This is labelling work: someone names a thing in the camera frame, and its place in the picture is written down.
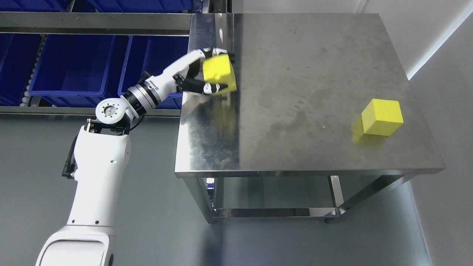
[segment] black cable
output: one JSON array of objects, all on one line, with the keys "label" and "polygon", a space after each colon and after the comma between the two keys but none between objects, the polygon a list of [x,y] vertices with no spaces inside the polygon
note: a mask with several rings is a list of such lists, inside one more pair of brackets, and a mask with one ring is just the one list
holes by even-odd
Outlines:
[{"label": "black cable", "polygon": [[135,127],[137,127],[142,121],[143,121],[143,118],[145,117],[145,115],[143,114],[142,116],[140,116],[140,119],[138,120],[138,122],[136,123],[136,125],[134,125],[132,128],[130,128],[130,131],[132,131]]},{"label": "black cable", "polygon": [[74,155],[74,148],[76,147],[77,136],[79,136],[79,134],[77,134],[74,140],[72,141],[72,145],[70,146],[70,149],[69,149],[69,154],[67,155],[66,163],[64,164],[64,168],[62,169],[63,177],[72,178],[70,174],[74,172],[76,168],[76,160],[73,157],[73,155]]}]

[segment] yellow cube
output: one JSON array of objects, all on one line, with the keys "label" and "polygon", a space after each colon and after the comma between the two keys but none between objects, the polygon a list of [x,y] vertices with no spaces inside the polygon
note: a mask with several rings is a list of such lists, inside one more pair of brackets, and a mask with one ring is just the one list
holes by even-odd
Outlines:
[{"label": "yellow cube", "polygon": [[372,99],[361,113],[365,134],[390,136],[403,123],[398,101]]},{"label": "yellow cube", "polygon": [[227,84],[228,88],[222,89],[213,95],[236,91],[237,83],[232,63],[228,54],[221,54],[204,60],[202,63],[204,81],[209,83]]}]

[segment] stainless steel table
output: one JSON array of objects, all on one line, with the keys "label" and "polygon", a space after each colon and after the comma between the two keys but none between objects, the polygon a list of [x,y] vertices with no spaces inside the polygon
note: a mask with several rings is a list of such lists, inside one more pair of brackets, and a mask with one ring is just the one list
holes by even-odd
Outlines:
[{"label": "stainless steel table", "polygon": [[[236,55],[238,91],[185,94],[175,165],[207,222],[337,217],[387,186],[444,168],[379,15],[193,14],[189,50],[212,46]],[[363,134],[360,114],[372,98],[400,102],[404,125],[390,137]],[[377,178],[344,199],[344,175]],[[217,204],[229,177],[306,184],[320,176],[327,207]]]}]

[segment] blue plastic crate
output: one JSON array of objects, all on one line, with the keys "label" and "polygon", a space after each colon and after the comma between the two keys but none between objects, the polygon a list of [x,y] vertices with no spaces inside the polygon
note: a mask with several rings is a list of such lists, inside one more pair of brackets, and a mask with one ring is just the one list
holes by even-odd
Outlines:
[{"label": "blue plastic crate", "polygon": [[171,13],[192,8],[192,0],[88,0],[99,12]]},{"label": "blue plastic crate", "polygon": [[[144,71],[159,75],[164,68],[187,53],[188,37],[130,36],[123,63],[118,95],[136,85]],[[157,109],[181,109],[182,93],[172,93]]]},{"label": "blue plastic crate", "polygon": [[0,105],[20,105],[40,43],[37,34],[0,34]]},{"label": "blue plastic crate", "polygon": [[64,11],[68,0],[0,0],[0,11]]},{"label": "blue plastic crate", "polygon": [[50,35],[30,86],[61,107],[95,107],[116,97],[128,37]]}]

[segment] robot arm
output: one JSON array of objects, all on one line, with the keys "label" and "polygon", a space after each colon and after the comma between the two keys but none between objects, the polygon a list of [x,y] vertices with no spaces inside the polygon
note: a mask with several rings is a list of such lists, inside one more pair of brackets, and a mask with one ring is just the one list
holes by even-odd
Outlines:
[{"label": "robot arm", "polygon": [[191,51],[161,75],[145,75],[120,98],[105,99],[97,105],[97,119],[88,119],[80,127],[62,174],[78,183],[67,225],[46,241],[36,266],[112,266],[114,213],[130,159],[130,125],[169,93],[185,90],[211,95],[226,88],[226,84],[194,79],[204,59],[221,53],[227,51]]},{"label": "robot arm", "polygon": [[227,84],[212,84],[194,78],[203,60],[223,53],[228,51],[221,48],[196,49],[169,65],[161,75],[151,76],[146,72],[138,84],[130,87],[119,99],[109,98],[100,102],[96,108],[97,119],[105,124],[115,124],[126,115],[132,121],[156,108],[173,92],[211,95],[222,91],[228,87]]}]

